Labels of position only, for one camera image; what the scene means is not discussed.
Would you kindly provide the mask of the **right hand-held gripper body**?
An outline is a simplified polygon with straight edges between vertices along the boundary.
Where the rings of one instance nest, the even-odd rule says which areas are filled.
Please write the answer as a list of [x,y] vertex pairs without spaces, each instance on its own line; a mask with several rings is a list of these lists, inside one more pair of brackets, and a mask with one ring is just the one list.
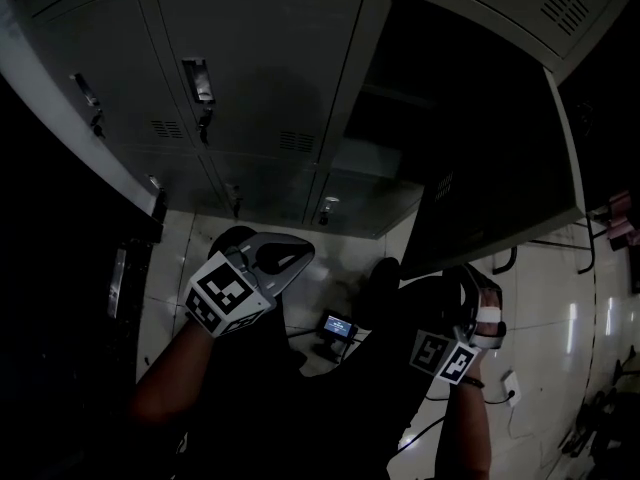
[[459,384],[479,352],[499,349],[506,335],[499,307],[480,307],[476,316],[446,324],[439,333],[418,329],[409,364],[436,379]]

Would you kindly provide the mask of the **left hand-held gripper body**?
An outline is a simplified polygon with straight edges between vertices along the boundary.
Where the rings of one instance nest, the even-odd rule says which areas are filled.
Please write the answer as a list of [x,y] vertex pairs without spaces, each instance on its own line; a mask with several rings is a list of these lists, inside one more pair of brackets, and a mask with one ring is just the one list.
[[275,310],[275,298],[262,292],[249,257],[253,236],[218,237],[187,284],[185,307],[214,338],[254,325]]

